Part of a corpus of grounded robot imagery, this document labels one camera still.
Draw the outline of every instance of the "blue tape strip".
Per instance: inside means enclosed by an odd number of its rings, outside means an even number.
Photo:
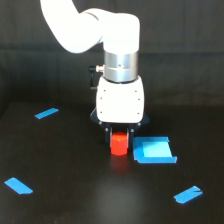
[[[177,157],[139,157],[139,163],[176,163]]]
[[[29,187],[14,177],[5,181],[5,184],[18,194],[31,194],[33,192]]]
[[[159,157],[145,157],[143,142],[169,142],[168,137],[136,137],[134,138],[133,146],[134,146],[134,160],[137,160],[139,163],[176,163],[177,157],[172,157],[171,152],[164,154],[159,154]]]
[[[172,157],[168,142],[142,142],[145,157]]]
[[[202,194],[201,189],[196,186],[193,186],[187,189],[186,191],[177,194],[176,196],[174,196],[174,198],[178,203],[184,204],[192,200],[193,198],[198,197],[201,194]]]
[[[42,113],[39,113],[39,114],[35,115],[35,117],[38,118],[38,119],[41,119],[43,117],[49,116],[49,115],[51,115],[53,113],[56,113],[56,112],[58,112],[58,109],[51,108],[49,110],[46,110],[46,111],[44,111]]]
[[[135,141],[140,141],[140,142],[169,142],[168,137],[135,137]]]

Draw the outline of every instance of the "black surface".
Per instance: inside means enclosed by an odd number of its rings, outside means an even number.
[[[51,107],[59,112],[38,120]],[[93,106],[13,103],[0,121],[0,223],[223,223],[224,108],[146,108],[138,136],[168,136],[177,164],[113,157]],[[33,193],[4,181],[18,178]],[[173,196],[198,186],[184,204]]]

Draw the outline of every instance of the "black background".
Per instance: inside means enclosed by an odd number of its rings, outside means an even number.
[[[74,2],[79,12],[102,8],[139,17],[146,104],[223,105],[223,1]],[[1,111],[11,101],[95,102],[88,66],[103,64],[102,44],[83,54],[66,52],[39,0],[1,0],[0,27]]]
[[[139,75],[151,124],[137,135],[169,136],[178,163],[113,158],[89,121],[95,92],[88,67],[103,64],[102,44],[70,54],[38,0],[1,0],[0,223],[223,223],[224,2],[74,2],[79,12],[139,17]],[[60,112],[34,119],[49,107]],[[12,176],[34,194],[8,189],[3,183]],[[193,185],[203,196],[176,203],[173,196]]]

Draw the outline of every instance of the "red block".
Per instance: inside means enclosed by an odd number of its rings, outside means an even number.
[[[121,156],[128,152],[127,134],[123,132],[113,133],[111,137],[111,154]]]

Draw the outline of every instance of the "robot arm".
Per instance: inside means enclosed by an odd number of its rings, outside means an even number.
[[[113,54],[139,49],[139,20],[125,13],[89,9],[79,13],[72,0],[40,0],[44,18],[58,42],[71,53],[82,53],[103,42]]]
[[[128,145],[134,131],[147,123],[144,91],[138,76],[139,19],[131,14],[88,9],[79,13],[72,0],[40,0],[44,18],[55,38],[67,51],[82,53],[103,43],[104,66],[97,87],[96,109],[91,119],[106,133],[111,124],[128,125]]]
[[[72,0],[41,0],[44,18],[57,41],[71,53],[82,53],[102,36],[101,24],[91,14],[79,14]]]

